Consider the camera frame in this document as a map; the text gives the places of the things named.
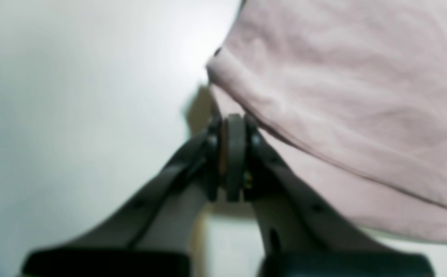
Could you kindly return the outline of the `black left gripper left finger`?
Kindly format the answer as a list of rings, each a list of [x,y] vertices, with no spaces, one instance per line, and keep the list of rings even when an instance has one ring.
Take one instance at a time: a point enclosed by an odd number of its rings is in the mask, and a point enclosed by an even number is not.
[[[30,253],[22,274],[193,277],[193,225],[204,205],[218,197],[221,125],[221,117],[213,117],[104,222],[67,243]]]

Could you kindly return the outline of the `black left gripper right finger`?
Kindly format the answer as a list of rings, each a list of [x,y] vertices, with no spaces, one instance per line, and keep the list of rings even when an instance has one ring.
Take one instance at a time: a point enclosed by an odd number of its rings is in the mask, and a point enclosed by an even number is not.
[[[248,117],[225,120],[225,191],[251,204],[265,257],[260,277],[433,277],[422,254],[387,247],[359,231],[308,184]]]

